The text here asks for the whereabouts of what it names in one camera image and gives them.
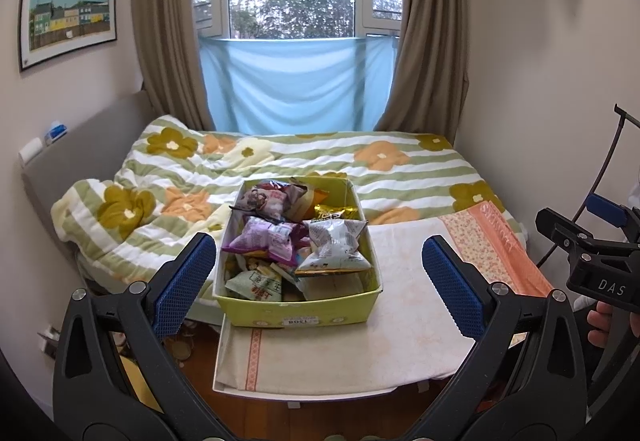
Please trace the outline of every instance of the towel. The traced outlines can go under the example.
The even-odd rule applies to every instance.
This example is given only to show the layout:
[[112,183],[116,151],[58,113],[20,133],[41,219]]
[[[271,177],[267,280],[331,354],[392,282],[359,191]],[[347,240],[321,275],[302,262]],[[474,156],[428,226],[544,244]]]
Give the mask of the towel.
[[464,338],[422,267],[422,243],[442,235],[488,281],[546,296],[548,281],[491,202],[439,218],[370,227],[384,290],[366,323],[300,329],[226,325],[216,381],[286,395],[376,392],[454,374]]

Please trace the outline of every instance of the white wall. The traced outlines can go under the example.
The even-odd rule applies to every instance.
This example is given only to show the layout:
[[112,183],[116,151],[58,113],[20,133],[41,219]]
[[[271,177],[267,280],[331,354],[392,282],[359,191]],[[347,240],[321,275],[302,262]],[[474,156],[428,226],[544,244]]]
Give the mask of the white wall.
[[0,345],[27,390],[50,403],[52,362],[36,332],[60,326],[79,281],[22,189],[18,150],[53,120],[69,127],[140,88],[130,0],[116,0],[118,40],[18,70],[18,0],[0,0]]
[[[470,0],[470,89],[456,148],[530,232],[537,261],[549,242],[534,219],[572,217],[616,130],[617,102],[640,117],[640,0]],[[599,192],[620,203],[640,164],[640,131],[625,128]],[[602,237],[617,230],[579,221]],[[543,269],[553,284],[566,256]]]

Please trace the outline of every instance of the painting of colorful houses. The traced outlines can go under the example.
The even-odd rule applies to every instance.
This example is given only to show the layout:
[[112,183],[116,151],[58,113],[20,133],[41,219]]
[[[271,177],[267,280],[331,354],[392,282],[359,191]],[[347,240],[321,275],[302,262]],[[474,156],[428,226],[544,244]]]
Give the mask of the painting of colorful houses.
[[116,40],[115,0],[22,0],[20,69]]

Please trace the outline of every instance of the floral comforter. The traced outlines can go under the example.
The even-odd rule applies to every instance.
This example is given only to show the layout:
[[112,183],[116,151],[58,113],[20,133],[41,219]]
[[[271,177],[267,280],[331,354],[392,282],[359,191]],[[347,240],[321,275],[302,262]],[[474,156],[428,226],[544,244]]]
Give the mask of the floral comforter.
[[[434,134],[336,132],[241,136],[153,121],[114,180],[76,182],[51,210],[91,275],[110,291],[149,280],[198,231],[217,241],[243,179],[349,177],[370,224],[450,214],[492,201],[520,229],[476,170]],[[212,301],[211,280],[199,299]]]

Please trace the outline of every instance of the curtain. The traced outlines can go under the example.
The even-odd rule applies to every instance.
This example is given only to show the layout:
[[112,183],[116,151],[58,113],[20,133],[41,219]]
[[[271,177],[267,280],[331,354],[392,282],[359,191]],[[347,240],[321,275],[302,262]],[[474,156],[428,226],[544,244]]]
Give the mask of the curtain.
[[377,131],[456,135],[468,79],[466,0],[402,0],[398,62]]
[[207,102],[191,0],[131,0],[144,85],[158,113],[189,128],[214,128]]
[[258,135],[371,131],[388,100],[397,41],[201,38],[216,128]]

